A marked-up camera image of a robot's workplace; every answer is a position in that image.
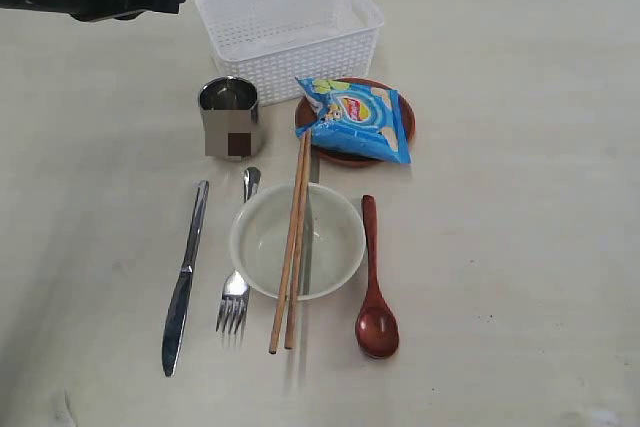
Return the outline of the silver metal fork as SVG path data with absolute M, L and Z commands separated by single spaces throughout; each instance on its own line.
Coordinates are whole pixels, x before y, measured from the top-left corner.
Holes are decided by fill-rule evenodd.
M 259 189 L 261 171 L 248 167 L 243 172 L 243 202 L 248 202 Z M 245 323 L 251 288 L 242 274 L 234 270 L 225 280 L 216 319 L 216 331 L 236 335 Z

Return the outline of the white perforated plastic basket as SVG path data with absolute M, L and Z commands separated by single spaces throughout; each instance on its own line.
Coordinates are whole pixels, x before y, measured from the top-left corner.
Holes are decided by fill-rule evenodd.
M 300 78 L 364 77 L 384 17 L 372 0 L 195 0 L 219 74 L 263 105 L 299 96 Z

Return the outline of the white ceramic bowl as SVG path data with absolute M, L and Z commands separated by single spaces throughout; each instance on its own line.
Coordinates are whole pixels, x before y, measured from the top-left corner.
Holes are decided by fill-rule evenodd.
M 283 184 L 255 194 L 237 213 L 229 251 L 233 267 L 257 292 L 277 298 L 289 229 L 293 186 Z M 338 192 L 308 186 L 306 228 L 299 299 L 324 297 L 357 271 L 366 248 L 359 211 Z

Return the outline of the silver metal knife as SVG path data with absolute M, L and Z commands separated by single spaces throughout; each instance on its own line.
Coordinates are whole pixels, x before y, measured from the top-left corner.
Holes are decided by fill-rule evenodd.
M 207 180 L 200 181 L 198 183 L 194 208 L 191 216 L 190 228 L 186 241 L 186 250 L 179 270 L 179 276 L 172 293 L 163 330 L 161 361 L 164 375 L 166 377 L 174 375 L 179 357 L 188 314 L 188 306 L 208 193 L 209 182 Z

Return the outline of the dark red wooden spoon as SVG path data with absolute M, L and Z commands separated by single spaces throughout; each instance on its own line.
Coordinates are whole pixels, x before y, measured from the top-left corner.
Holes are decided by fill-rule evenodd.
M 374 359 L 387 359 L 399 347 L 396 318 L 386 303 L 378 282 L 377 207 L 373 196 L 361 199 L 367 249 L 367 290 L 355 322 L 355 336 L 361 350 Z

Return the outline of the light wooden chopstick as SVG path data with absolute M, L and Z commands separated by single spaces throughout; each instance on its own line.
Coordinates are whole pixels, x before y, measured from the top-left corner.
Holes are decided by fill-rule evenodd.
M 283 265 L 281 269 L 281 278 L 278 289 L 277 306 L 274 313 L 273 325 L 270 334 L 270 342 L 268 352 L 275 354 L 278 350 L 281 327 L 284 313 L 288 311 L 289 304 L 289 289 L 292 273 L 293 252 L 296 235 L 296 214 L 298 212 L 298 187 L 300 184 L 300 171 L 303 164 L 303 150 L 304 150 L 304 134 L 300 139 L 300 148 L 298 152 L 297 170 L 293 187 L 292 202 L 289 216 L 289 226 L 285 244 L 285 253 L 283 259 Z
M 289 304 L 287 311 L 287 323 L 285 331 L 284 347 L 287 350 L 294 348 L 295 343 L 295 326 L 297 317 L 300 270 L 302 250 L 304 247 L 304 222 L 306 217 L 307 191 L 310 176 L 311 164 L 311 131 L 307 130 L 304 134 L 304 150 L 303 164 L 300 171 L 300 184 L 298 187 L 298 212 L 296 214 L 296 235 L 293 252 L 292 273 L 289 289 Z

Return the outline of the shiny stainless steel cup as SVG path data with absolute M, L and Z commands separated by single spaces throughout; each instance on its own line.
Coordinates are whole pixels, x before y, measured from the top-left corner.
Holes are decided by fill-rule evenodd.
M 228 161 L 257 155 L 264 145 L 256 87 L 235 76 L 205 84 L 198 94 L 204 130 L 204 153 Z

